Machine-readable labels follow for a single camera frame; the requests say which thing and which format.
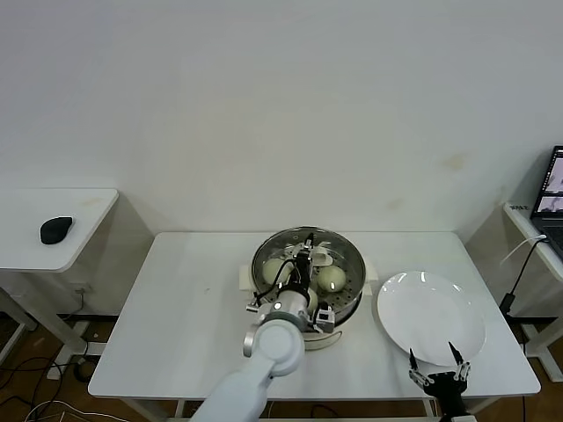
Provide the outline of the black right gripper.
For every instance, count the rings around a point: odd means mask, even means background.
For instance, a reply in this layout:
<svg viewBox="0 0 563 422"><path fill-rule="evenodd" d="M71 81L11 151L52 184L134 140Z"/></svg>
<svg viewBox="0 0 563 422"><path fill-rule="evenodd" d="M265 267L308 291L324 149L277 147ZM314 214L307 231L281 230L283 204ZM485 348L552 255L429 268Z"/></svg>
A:
<svg viewBox="0 0 563 422"><path fill-rule="evenodd" d="M465 360L455 346L448 342L457 364L457 370L425 376L419 371L413 349L409 349L409 377L423 391L435 398L443 416L466 416L468 414L462 394L467 389L471 363Z"/></svg>

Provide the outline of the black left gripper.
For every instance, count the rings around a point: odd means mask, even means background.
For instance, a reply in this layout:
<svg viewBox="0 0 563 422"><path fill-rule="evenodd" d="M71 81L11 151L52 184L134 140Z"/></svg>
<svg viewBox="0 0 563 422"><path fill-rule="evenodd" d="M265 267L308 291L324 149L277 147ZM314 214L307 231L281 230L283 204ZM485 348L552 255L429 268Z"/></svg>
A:
<svg viewBox="0 0 563 422"><path fill-rule="evenodd" d="M299 291L307 292L311 284L311 254L314 248L314 235L309 234L297 254L293 258L291 284Z"/></svg>

